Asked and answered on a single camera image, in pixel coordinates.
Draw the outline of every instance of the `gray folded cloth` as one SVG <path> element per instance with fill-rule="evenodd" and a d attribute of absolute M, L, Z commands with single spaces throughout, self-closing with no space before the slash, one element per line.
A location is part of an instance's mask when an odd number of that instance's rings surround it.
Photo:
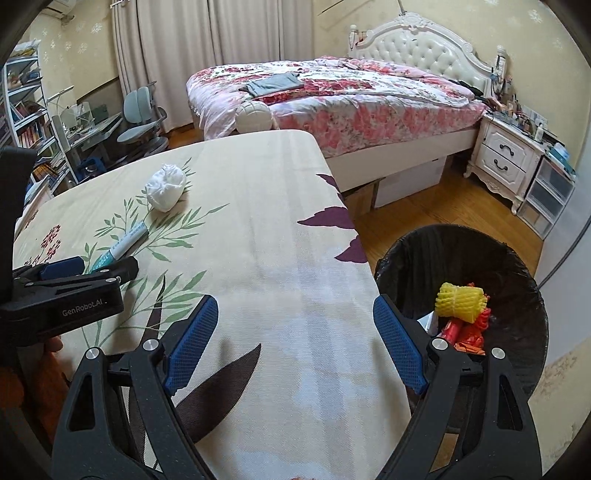
<path fill-rule="evenodd" d="M 238 90 L 250 93 L 253 98 L 258 98 L 272 93 L 296 90 L 298 88 L 303 88 L 303 86 L 304 82 L 301 82 L 295 73 L 279 73 L 277 75 L 272 75 L 267 79 L 249 82 Z"/>

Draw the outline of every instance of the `white tissue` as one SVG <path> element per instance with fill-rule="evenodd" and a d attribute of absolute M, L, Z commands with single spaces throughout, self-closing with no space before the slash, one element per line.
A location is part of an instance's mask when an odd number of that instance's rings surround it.
<path fill-rule="evenodd" d="M 148 201 L 155 209 L 168 212 L 183 194 L 187 176 L 176 165 L 162 165 L 146 184 Z"/>

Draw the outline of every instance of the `white ball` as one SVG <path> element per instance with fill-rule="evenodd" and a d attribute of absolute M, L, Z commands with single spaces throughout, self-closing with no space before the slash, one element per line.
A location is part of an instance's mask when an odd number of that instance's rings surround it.
<path fill-rule="evenodd" d="M 236 109 L 236 130 L 241 134 L 266 132 L 273 127 L 273 114 L 263 102 L 248 100 Z"/>

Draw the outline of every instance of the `white curtain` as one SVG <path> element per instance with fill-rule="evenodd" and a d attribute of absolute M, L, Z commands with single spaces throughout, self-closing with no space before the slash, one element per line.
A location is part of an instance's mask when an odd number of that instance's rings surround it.
<path fill-rule="evenodd" d="M 312 0 L 211 0 L 221 64 L 310 60 Z"/>
<path fill-rule="evenodd" d="M 313 57 L 312 0 L 132 0 L 112 15 L 124 94 L 156 81 L 167 131 L 191 123 L 186 83 L 194 73 Z"/>
<path fill-rule="evenodd" d="M 139 0 L 139 25 L 148 77 L 168 113 L 166 130 L 190 124 L 187 80 L 216 65 L 207 0 Z"/>

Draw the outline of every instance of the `wallpaper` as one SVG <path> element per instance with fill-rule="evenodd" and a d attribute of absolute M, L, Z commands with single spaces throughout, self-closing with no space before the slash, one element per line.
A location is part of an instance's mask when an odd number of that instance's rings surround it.
<path fill-rule="evenodd" d="M 544 472 L 560 458 L 590 410 L 591 338 L 547 365 L 530 398 Z"/>
<path fill-rule="evenodd" d="M 73 85 L 66 52 L 58 46 L 58 42 L 65 41 L 61 22 L 57 18 L 48 15 L 39 15 L 27 30 L 22 41 L 35 38 L 41 40 L 38 49 L 39 67 L 43 75 L 41 84 L 46 98 L 49 98 L 64 88 Z M 75 103 L 76 94 L 73 90 L 60 97 L 59 105 L 62 108 Z M 55 105 L 50 105 L 49 111 L 52 115 L 57 114 Z"/>
<path fill-rule="evenodd" d="M 113 44 L 111 0 L 78 0 L 74 20 L 64 29 L 76 97 L 118 76 Z"/>
<path fill-rule="evenodd" d="M 316 55 L 347 52 L 349 27 L 377 27 L 400 12 L 396 0 L 314 0 Z M 402 0 L 416 12 L 471 42 L 491 64 L 496 46 L 510 56 L 509 73 L 522 104 L 548 119 L 550 131 L 566 143 L 573 164 L 589 122 L 591 68 L 562 23 L 538 0 Z"/>
<path fill-rule="evenodd" d="M 46 96 L 70 85 L 74 90 L 60 98 L 60 106 L 117 77 L 110 0 L 79 0 L 62 25 L 57 18 L 39 14 L 22 41 L 38 39 L 39 66 Z"/>

